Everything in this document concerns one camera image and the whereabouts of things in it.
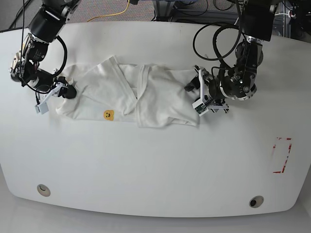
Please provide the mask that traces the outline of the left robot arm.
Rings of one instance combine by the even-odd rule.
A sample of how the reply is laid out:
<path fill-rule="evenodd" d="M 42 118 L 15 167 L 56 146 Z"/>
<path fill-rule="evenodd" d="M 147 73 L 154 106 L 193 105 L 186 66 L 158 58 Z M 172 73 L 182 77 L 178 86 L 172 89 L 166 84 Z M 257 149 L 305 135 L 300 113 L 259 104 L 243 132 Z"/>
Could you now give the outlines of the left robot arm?
<path fill-rule="evenodd" d="M 257 91 L 255 79 L 258 66 L 263 61 L 262 42 L 270 41 L 278 0 L 246 0 L 243 6 L 236 1 L 238 25 L 220 23 L 213 36 L 214 61 L 219 61 L 218 74 L 195 66 L 197 75 L 184 89 L 200 91 L 193 103 L 194 110 L 202 116 L 208 111 L 229 111 L 226 99 L 247 100 Z M 221 55 L 217 48 L 217 37 L 226 29 L 238 30 L 233 48 Z"/>

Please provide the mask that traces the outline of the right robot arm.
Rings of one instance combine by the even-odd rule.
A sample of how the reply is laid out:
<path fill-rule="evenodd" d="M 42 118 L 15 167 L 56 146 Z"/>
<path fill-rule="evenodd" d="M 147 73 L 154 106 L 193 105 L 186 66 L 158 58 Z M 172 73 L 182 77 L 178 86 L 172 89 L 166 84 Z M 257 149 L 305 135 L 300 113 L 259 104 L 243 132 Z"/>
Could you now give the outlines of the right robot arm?
<path fill-rule="evenodd" d="M 76 89 L 61 76 L 68 58 L 68 49 L 59 36 L 79 6 L 78 0 L 44 0 L 29 25 L 29 33 L 22 37 L 21 47 L 15 54 L 9 69 L 11 79 L 34 91 L 35 96 L 51 94 L 65 99 L 73 99 Z M 48 46 L 59 41 L 64 50 L 62 65 L 54 73 L 39 68 L 47 55 Z"/>

